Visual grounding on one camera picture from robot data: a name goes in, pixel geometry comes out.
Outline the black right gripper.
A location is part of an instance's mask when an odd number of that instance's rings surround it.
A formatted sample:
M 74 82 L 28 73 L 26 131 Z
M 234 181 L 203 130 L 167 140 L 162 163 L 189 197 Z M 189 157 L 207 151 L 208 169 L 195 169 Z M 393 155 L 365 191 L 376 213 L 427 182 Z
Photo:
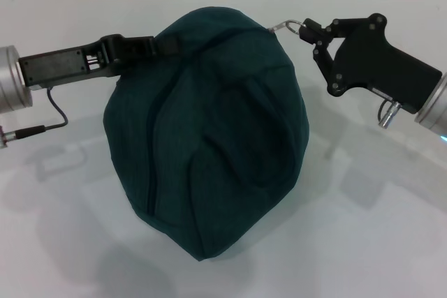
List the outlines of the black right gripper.
M 298 33 L 303 41 L 315 45 L 313 60 L 331 96 L 340 97 L 353 88 L 377 90 L 415 114 L 442 72 L 392 46 L 385 36 L 386 25 L 386 17 L 379 13 L 334 19 L 326 27 L 307 18 Z M 335 38 L 343 42 L 332 60 L 327 44 Z

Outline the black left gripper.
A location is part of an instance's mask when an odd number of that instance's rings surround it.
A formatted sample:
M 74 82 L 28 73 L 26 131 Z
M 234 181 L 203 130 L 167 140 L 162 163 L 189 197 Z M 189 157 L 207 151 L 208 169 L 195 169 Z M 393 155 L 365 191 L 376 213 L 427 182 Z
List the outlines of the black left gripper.
M 122 75 L 136 64 L 180 53 L 178 36 L 125 38 L 113 34 L 77 47 L 19 58 L 26 87 L 48 88 Z

